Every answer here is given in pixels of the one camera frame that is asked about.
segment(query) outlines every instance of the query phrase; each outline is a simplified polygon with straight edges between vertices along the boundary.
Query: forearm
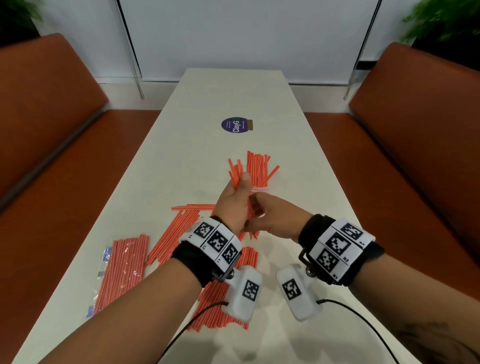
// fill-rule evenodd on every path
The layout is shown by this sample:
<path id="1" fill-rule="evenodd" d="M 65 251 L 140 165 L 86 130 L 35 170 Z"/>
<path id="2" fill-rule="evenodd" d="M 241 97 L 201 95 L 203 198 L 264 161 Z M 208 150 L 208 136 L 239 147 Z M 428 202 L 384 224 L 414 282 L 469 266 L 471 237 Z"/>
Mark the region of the forearm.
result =
<path id="1" fill-rule="evenodd" d="M 480 363 L 480 303 L 383 255 L 352 293 L 423 363 Z"/>
<path id="2" fill-rule="evenodd" d="M 188 268 L 170 259 L 40 363 L 156 363 L 201 290 Z"/>

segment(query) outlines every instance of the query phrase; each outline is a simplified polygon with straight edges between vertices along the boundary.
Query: wristband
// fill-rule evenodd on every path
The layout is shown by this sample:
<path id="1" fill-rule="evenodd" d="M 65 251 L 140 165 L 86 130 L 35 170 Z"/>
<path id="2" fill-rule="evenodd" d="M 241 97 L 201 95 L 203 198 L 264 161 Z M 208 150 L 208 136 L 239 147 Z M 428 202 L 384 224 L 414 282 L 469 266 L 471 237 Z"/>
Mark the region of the wristband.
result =
<path id="1" fill-rule="evenodd" d="M 241 242 L 218 217 L 203 218 L 180 237 L 172 257 L 197 277 L 202 287 L 224 281 L 241 256 Z"/>
<path id="2" fill-rule="evenodd" d="M 367 260 L 384 254 L 373 235 L 345 219 L 322 215 L 307 222 L 299 243 L 299 259 L 328 284 L 348 286 Z"/>

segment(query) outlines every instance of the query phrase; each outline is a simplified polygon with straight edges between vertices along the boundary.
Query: green plant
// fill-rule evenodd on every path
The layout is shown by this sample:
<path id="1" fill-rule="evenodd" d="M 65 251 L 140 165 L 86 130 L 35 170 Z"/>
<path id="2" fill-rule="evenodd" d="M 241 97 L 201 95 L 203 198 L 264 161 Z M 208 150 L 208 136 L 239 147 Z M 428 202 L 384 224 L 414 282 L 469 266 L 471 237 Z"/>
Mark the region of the green plant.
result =
<path id="1" fill-rule="evenodd" d="M 421 0 L 403 19 L 414 22 L 401 41 L 425 38 L 435 32 L 438 41 L 480 34 L 480 0 Z"/>
<path id="2" fill-rule="evenodd" d="M 38 1 L 0 0 L 0 34 L 18 27 L 35 29 L 32 19 L 42 21 Z"/>

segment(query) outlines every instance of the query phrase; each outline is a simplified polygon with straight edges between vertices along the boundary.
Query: backrest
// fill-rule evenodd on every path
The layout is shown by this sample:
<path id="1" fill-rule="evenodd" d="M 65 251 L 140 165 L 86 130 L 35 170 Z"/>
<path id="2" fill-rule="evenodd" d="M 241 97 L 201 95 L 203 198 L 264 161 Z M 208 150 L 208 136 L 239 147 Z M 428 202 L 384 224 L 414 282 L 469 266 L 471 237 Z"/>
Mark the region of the backrest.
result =
<path id="1" fill-rule="evenodd" d="M 108 102 L 60 34 L 0 49 L 0 201 Z"/>
<path id="2" fill-rule="evenodd" d="M 350 108 L 480 256 L 480 73 L 394 43 Z"/>

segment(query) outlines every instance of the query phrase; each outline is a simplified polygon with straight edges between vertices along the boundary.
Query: black cable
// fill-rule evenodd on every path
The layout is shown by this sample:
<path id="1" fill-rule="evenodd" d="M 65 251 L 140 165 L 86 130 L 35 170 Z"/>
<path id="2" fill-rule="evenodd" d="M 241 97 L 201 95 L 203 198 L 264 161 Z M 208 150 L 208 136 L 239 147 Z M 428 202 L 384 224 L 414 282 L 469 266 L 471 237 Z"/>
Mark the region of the black cable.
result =
<path id="1" fill-rule="evenodd" d="M 173 340 L 170 342 L 170 344 L 168 344 L 168 346 L 165 348 L 165 350 L 163 351 L 163 354 L 162 356 L 160 356 L 160 359 L 157 360 L 157 364 L 160 362 L 160 360 L 162 360 L 163 356 L 165 355 L 165 353 L 171 348 L 171 346 L 177 341 L 177 339 L 180 337 L 181 334 L 183 334 L 183 332 L 188 329 L 194 322 L 196 319 L 198 319 L 201 315 L 203 315 L 203 313 L 205 313 L 206 311 L 208 311 L 209 309 L 211 309 L 212 307 L 215 307 L 215 306 L 228 306 L 228 302 L 225 302 L 225 301 L 222 301 L 222 302 L 217 302 L 217 303 L 212 303 L 211 305 L 205 307 L 202 311 L 200 311 L 198 314 L 196 314 L 188 324 L 185 325 L 185 327 L 176 335 L 176 337 L 173 338 Z"/>
<path id="2" fill-rule="evenodd" d="M 376 328 L 374 328 L 372 326 L 372 324 L 370 322 L 367 321 L 366 318 L 364 318 L 362 315 L 360 315 L 357 311 L 355 311 L 353 308 L 350 308 L 348 307 L 346 304 L 344 303 L 341 303 L 339 301 L 335 301 L 335 300 L 318 300 L 317 303 L 318 304 L 322 304 L 322 303 L 325 303 L 325 302 L 331 302 L 331 303 L 336 303 L 336 304 L 339 304 L 340 306 L 346 308 L 347 310 L 350 310 L 351 312 L 353 312 L 354 314 L 356 314 L 358 317 L 360 317 L 363 321 L 365 321 L 365 323 L 370 326 L 370 328 L 375 331 L 375 334 L 377 334 L 378 338 L 382 341 L 382 343 L 384 343 L 385 347 L 387 348 L 388 352 L 390 353 L 390 355 L 392 356 L 393 360 L 395 360 L 395 363 L 396 364 L 400 364 L 398 362 L 398 360 L 396 359 L 395 355 L 393 354 L 393 352 L 390 350 L 389 346 L 387 345 L 387 343 L 385 342 L 385 340 L 382 338 L 382 336 L 379 334 L 379 332 L 376 330 Z"/>

